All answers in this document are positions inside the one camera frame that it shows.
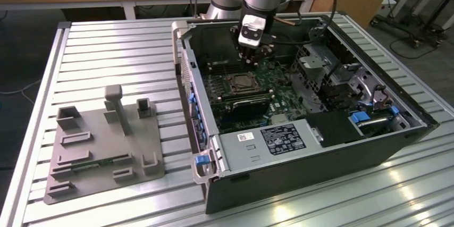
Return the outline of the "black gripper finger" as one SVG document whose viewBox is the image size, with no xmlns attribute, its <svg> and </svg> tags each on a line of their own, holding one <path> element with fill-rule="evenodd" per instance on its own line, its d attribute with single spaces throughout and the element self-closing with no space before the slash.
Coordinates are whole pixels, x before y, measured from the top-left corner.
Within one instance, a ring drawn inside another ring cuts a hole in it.
<svg viewBox="0 0 454 227">
<path fill-rule="evenodd" d="M 240 30 L 237 26 L 229 28 L 229 35 L 233 42 L 233 47 L 237 51 L 237 56 L 244 65 L 252 65 L 251 49 L 239 43 Z"/>
<path fill-rule="evenodd" d="M 275 53 L 275 44 L 273 44 L 275 37 L 269 34 L 264 34 L 259 41 L 259 46 L 256 49 L 252 50 L 251 53 L 251 62 L 253 64 L 259 63 L 265 58 L 273 56 Z"/>
</svg>

